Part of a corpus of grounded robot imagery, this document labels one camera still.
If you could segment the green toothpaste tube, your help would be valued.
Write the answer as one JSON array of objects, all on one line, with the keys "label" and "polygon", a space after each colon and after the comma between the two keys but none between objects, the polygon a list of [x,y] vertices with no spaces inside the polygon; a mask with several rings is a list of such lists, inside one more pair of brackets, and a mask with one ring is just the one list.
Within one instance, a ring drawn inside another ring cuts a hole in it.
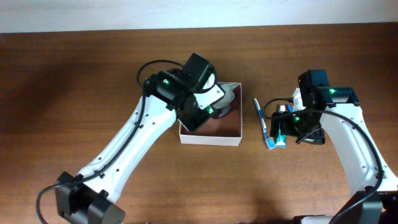
[{"label": "green toothpaste tube", "polygon": [[[286,112],[286,106],[280,105],[279,114],[283,114],[284,112]],[[278,135],[275,146],[280,148],[286,148],[286,136],[282,134],[280,121],[278,121]]]}]

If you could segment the clear soap pump bottle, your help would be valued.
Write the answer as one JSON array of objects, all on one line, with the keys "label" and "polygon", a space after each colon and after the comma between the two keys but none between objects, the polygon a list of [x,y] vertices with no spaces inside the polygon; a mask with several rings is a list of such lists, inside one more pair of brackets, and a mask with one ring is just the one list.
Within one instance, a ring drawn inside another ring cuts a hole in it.
[{"label": "clear soap pump bottle", "polygon": [[214,113],[211,116],[213,119],[220,119],[225,117],[231,110],[232,104],[235,99],[234,89],[239,84],[236,82],[222,82],[221,89],[224,91],[224,97],[213,105]]}]

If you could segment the blue white toothbrush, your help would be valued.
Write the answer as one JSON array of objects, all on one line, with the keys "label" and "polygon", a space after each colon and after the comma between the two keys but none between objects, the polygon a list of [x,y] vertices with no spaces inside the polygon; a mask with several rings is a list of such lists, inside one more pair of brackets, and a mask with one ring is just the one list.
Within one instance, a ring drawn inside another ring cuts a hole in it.
[{"label": "blue white toothbrush", "polygon": [[268,149],[274,149],[275,148],[275,142],[274,142],[274,140],[272,138],[270,138],[267,135],[267,126],[266,126],[266,122],[265,122],[264,115],[263,115],[263,112],[261,110],[260,104],[259,104],[259,102],[258,102],[258,100],[256,98],[254,98],[253,101],[254,101],[254,106],[256,107],[257,113],[259,115],[259,119],[261,121],[262,133],[263,133],[263,136],[264,136],[265,144],[266,144]]}]

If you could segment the blue disposable razor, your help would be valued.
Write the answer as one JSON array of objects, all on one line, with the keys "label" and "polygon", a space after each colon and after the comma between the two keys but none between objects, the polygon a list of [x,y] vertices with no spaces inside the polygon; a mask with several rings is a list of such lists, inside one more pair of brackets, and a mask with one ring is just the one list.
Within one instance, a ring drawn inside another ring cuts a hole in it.
[{"label": "blue disposable razor", "polygon": [[290,105],[287,105],[287,109],[288,109],[289,113],[293,112],[293,108]]}]

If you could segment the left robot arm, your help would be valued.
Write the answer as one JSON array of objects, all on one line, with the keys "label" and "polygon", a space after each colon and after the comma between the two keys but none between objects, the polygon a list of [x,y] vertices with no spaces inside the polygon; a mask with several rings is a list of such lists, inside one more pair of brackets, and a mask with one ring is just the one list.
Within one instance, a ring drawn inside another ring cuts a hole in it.
[{"label": "left robot arm", "polygon": [[58,215],[70,223],[122,223],[125,212],[115,203],[153,143],[176,121],[196,131],[223,95],[214,66],[198,54],[146,78],[136,109],[105,149],[76,176],[57,179]]}]

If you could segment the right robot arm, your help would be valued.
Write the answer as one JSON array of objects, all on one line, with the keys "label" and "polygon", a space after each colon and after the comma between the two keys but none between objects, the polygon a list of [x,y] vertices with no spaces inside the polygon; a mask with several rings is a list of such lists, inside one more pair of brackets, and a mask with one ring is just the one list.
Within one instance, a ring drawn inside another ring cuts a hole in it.
[{"label": "right robot arm", "polygon": [[372,139],[351,87],[332,87],[325,70],[298,77],[292,109],[271,115],[270,134],[322,145],[329,137],[348,179],[350,198],[334,215],[301,215],[294,223],[397,223],[397,176]]}]

